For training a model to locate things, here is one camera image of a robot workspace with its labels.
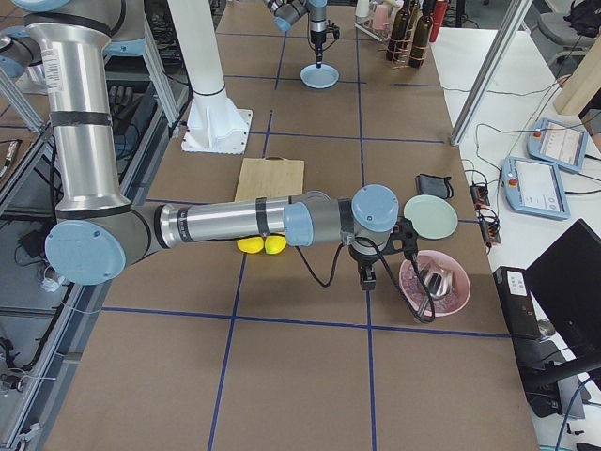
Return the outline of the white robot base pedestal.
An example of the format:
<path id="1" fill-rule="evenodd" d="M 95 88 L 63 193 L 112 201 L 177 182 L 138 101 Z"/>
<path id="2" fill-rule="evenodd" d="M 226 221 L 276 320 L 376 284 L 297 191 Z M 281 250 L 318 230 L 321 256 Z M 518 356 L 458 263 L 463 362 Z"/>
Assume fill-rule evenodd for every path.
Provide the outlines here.
<path id="1" fill-rule="evenodd" d="M 169 0 L 193 101 L 182 149 L 242 154 L 253 112 L 229 99 L 208 1 Z"/>

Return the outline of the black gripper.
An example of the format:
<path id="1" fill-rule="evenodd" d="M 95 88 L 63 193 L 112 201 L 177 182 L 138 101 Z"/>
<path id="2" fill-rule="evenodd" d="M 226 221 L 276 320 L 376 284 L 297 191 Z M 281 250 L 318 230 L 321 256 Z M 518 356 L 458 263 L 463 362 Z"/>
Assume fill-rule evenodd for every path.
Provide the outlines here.
<path id="1" fill-rule="evenodd" d="M 339 26 L 330 20 L 315 21 L 308 20 L 309 42 L 316 55 L 316 68 L 320 69 L 323 64 L 323 51 L 327 36 L 332 34 L 334 40 L 339 39 Z"/>
<path id="2" fill-rule="evenodd" d="M 400 217 L 390 231 L 375 232 L 356 224 L 355 239 L 348 248 L 358 264 L 362 291 L 373 291 L 377 278 L 373 265 L 387 255 L 403 253 L 405 259 L 417 264 L 418 234 L 410 219 Z"/>

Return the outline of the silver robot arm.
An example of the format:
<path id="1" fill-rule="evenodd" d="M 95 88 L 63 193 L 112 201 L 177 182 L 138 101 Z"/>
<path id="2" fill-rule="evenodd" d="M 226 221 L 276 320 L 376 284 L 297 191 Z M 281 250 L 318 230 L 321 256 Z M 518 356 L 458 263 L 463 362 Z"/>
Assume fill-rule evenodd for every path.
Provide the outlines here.
<path id="1" fill-rule="evenodd" d="M 412 223 L 387 187 L 372 184 L 350 199 L 319 192 L 175 208 L 135 207 L 118 183 L 113 121 L 104 69 L 112 43 L 144 37 L 139 1 L 23 1 L 27 34 L 38 45 L 60 162 L 63 196 L 45 240 L 51 266 L 80 285 L 105 283 L 161 249 L 182 243 L 283 235 L 291 246 L 337 242 L 358 262 L 418 254 Z"/>
<path id="2" fill-rule="evenodd" d="M 309 46 L 315 53 L 316 67 L 320 69 L 323 65 L 327 36 L 331 34 L 334 41 L 340 38 L 339 26 L 327 17 L 328 2 L 326 0 L 266 0 L 264 4 L 273 15 L 274 23 L 283 33 L 287 33 L 296 22 L 307 16 Z"/>

